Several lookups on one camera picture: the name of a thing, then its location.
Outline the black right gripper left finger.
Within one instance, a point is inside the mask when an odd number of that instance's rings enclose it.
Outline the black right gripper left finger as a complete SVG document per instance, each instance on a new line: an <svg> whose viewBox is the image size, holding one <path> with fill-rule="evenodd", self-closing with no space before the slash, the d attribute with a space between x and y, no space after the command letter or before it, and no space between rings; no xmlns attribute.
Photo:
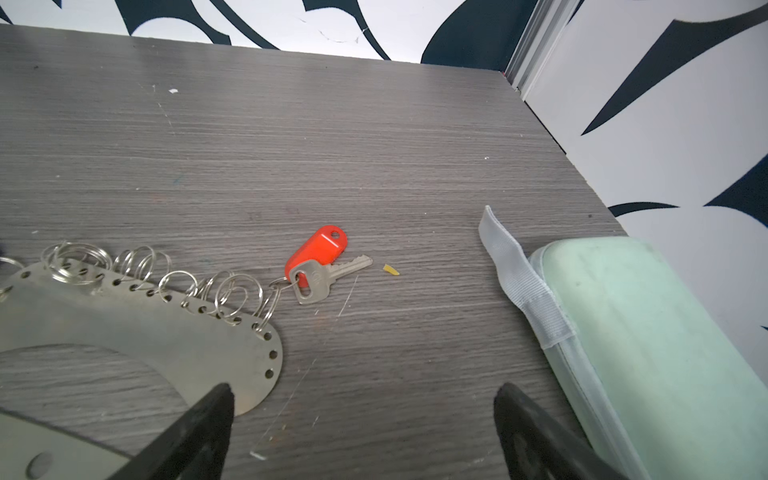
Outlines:
<svg viewBox="0 0 768 480"><path fill-rule="evenodd" d="M111 477L219 479L233 420L234 394L220 383Z"/></svg>

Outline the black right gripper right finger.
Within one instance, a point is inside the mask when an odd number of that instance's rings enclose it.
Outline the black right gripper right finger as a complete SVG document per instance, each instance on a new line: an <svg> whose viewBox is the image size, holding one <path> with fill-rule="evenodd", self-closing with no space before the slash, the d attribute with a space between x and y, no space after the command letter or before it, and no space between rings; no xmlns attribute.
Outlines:
<svg viewBox="0 0 768 480"><path fill-rule="evenodd" d="M512 479L624 477L512 383L497 391L493 415Z"/></svg>

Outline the silver key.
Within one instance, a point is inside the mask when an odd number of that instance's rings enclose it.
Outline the silver key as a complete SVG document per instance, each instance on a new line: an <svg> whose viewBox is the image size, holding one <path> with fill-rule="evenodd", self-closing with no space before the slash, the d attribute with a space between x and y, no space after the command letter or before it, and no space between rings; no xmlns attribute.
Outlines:
<svg viewBox="0 0 768 480"><path fill-rule="evenodd" d="M295 284L293 289L300 305L310 305L325 300L330 294L331 286L339 278L359 272L372 264L373 259L367 255L358 256L347 262L328 265L320 264L316 260L307 260L291 269L288 279L296 281L300 275L306 278L308 284L306 293L302 292L298 284Z"/></svg>

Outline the perforated metal crescent plate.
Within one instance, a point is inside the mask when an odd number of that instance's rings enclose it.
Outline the perforated metal crescent plate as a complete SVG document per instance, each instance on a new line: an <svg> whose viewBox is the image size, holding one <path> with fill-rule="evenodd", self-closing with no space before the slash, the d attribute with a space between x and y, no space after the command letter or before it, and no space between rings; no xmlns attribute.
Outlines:
<svg viewBox="0 0 768 480"><path fill-rule="evenodd" d="M273 328L107 270L97 284L53 280L42 262L1 283L1 349L87 345L147 365L194 405L220 383L230 385L234 413L255 409L274 389L283 346Z"/></svg>

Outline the mint green glasses case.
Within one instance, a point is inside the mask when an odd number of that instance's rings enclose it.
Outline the mint green glasses case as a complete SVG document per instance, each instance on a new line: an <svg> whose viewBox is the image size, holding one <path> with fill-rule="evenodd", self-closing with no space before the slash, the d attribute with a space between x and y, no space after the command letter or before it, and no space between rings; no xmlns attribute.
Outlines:
<svg viewBox="0 0 768 480"><path fill-rule="evenodd" d="M630 237L526 254L478 227L586 435L622 479L763 479L767 388L664 257Z"/></svg>

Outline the small yellow debris chip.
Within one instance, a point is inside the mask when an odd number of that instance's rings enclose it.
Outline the small yellow debris chip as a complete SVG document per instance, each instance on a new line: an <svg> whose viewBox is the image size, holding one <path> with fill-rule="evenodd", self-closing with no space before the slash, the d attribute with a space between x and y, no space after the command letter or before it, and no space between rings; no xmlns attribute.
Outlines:
<svg viewBox="0 0 768 480"><path fill-rule="evenodd" d="M393 275L393 276L399 276L400 275L400 272L397 269L395 269L394 267L392 267L391 265L388 265L388 264L385 264L383 266L383 270L385 272L389 273L390 275Z"/></svg>

